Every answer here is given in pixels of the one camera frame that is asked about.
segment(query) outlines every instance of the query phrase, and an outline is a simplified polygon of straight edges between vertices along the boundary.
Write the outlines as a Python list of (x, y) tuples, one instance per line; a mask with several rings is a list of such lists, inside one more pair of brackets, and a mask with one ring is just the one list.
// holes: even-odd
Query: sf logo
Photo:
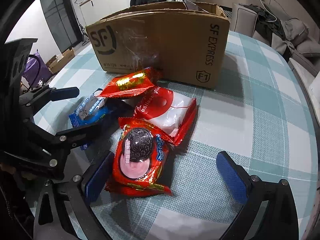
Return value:
[(197, 71), (197, 76), (196, 76), (197, 80), (201, 83), (206, 83), (209, 81), (210, 79), (210, 73), (206, 72), (206, 71)]
[[(117, 41), (116, 36), (111, 29), (110, 25), (106, 26), (107, 29), (100, 29), (97, 32), (90, 32), (91, 38), (95, 41), (93, 44), (96, 48), (99, 48), (102, 46), (102, 48), (99, 48), (97, 52), (101, 55), (110, 55), (116, 51), (117, 48)], [(108, 33), (110, 34), (111, 41), (112, 41), (112, 48), (109, 50), (105, 50), (106, 48), (106, 41), (108, 39)]]

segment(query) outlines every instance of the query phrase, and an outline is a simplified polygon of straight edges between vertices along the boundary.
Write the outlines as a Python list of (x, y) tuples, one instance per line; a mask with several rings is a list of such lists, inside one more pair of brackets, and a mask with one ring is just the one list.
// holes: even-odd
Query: purple bag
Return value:
[(40, 60), (39, 75), (37, 76), (38, 69), (39, 69), (38, 61), (35, 58), (31, 58), (31, 57), (28, 58), (26, 70), (24, 71), (24, 73), (22, 75), (28, 81), (29, 85), (31, 85), (33, 83), (33, 81), (35, 80), (35, 78), (37, 76), (37, 78), (31, 88), (34, 88), (38, 84), (40, 79), (43, 79), (44, 82), (47, 82), (49, 80), (49, 78), (52, 76), (50, 70), (48, 69), (48, 67), (44, 63), (43, 59), (41, 58), (38, 50), (34, 55), (37, 56)]

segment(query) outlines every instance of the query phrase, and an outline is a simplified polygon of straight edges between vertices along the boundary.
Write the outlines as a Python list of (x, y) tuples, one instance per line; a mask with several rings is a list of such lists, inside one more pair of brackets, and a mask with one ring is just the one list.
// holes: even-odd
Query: metal screw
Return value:
[(72, 180), (74, 182), (77, 182), (77, 181), (81, 180), (81, 176), (80, 175), (75, 175), (75, 176), (73, 176)]
[(52, 159), (49, 161), (49, 165), (51, 167), (55, 167), (55, 166), (57, 166), (57, 164), (58, 164), (58, 161), (56, 159)]
[(251, 179), (252, 179), (253, 181), (259, 181), (259, 180), (260, 180), (260, 178), (259, 178), (257, 175), (252, 175), (252, 176), (251, 176)]
[(65, 135), (61, 135), (59, 138), (59, 140), (62, 142), (64, 142), (66, 139), (67, 139), (67, 137)]
[(285, 186), (289, 184), (289, 182), (286, 179), (281, 179), (281, 183)]
[(49, 186), (51, 184), (51, 181), (49, 179), (47, 179), (45, 182), (44, 182), (44, 185), (45, 186)]

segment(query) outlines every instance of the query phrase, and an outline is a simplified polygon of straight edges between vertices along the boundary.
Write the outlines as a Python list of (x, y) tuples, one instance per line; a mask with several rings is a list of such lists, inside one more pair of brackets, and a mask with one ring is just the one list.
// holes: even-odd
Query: chocolate cookie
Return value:
[(123, 139), (122, 153), (124, 153), (125, 141), (130, 141), (130, 161), (140, 162), (147, 160), (155, 148), (155, 142), (151, 132), (145, 128), (133, 128)]

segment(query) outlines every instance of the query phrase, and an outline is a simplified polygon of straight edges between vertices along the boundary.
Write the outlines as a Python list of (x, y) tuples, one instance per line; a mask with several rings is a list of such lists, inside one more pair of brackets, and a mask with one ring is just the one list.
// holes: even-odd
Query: table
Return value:
[[(70, 128), (68, 114), (81, 98), (115, 76), (101, 69), (88, 46), (50, 83), (56, 88), (77, 86), (79, 97), (48, 103), (35, 115), (35, 123), (52, 134)], [(230, 31), (214, 91), (168, 81), (159, 85), (196, 97), (196, 124), (189, 140), (170, 155), (174, 196), (127, 198), (103, 191), (91, 205), (113, 239), (218, 239), (240, 209), (216, 168), (221, 150), (250, 175), (289, 181), (301, 238), (316, 194), (316, 137), (306, 100), (284, 59), (271, 47)], [(89, 147), (88, 161), (103, 150), (114, 151), (120, 132)], [(74, 214), (70, 217), (85, 239)]]

